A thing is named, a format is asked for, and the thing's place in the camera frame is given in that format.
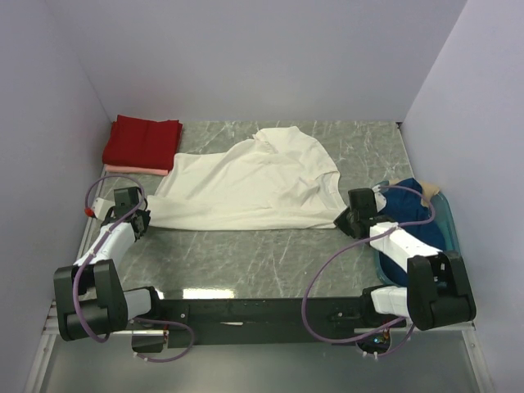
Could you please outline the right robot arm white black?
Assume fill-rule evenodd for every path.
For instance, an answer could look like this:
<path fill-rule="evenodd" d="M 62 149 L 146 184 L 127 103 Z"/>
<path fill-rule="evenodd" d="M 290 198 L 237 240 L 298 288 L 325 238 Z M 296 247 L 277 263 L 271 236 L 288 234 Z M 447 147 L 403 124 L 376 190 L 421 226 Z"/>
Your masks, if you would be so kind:
<path fill-rule="evenodd" d="M 405 229 L 432 223 L 436 210 L 431 201 L 412 188 L 396 185 L 424 200 L 431 215 L 422 221 L 398 223 L 377 207 L 382 186 L 348 191 L 349 205 L 335 219 L 344 234 L 368 243 L 389 257 L 407 274 L 407 285 L 363 291 L 377 314 L 409 318 L 421 331 L 475 319 L 477 306 L 462 256 L 417 239 Z"/>

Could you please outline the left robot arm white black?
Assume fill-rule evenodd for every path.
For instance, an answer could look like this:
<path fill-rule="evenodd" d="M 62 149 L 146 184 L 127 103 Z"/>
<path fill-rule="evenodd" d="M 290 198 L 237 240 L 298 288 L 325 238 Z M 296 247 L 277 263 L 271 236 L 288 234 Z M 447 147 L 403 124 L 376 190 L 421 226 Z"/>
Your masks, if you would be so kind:
<path fill-rule="evenodd" d="M 125 291 L 117 265 L 147 231 L 150 211 L 140 187 L 114 191 L 99 235 L 74 264 L 53 276 L 59 333 L 65 341 L 86 337 L 104 342 L 136 317 L 151 317 L 160 301 L 154 287 Z"/>

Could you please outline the white t shirt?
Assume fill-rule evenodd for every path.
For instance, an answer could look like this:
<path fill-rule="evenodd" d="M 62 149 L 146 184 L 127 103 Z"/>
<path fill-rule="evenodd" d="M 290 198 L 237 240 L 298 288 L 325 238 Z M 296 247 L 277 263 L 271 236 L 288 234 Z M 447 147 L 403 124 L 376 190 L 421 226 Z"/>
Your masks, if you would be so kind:
<path fill-rule="evenodd" d="M 226 152 L 178 153 L 147 198 L 151 226 L 189 231 L 333 228 L 346 204 L 323 145 L 296 126 L 261 129 Z"/>

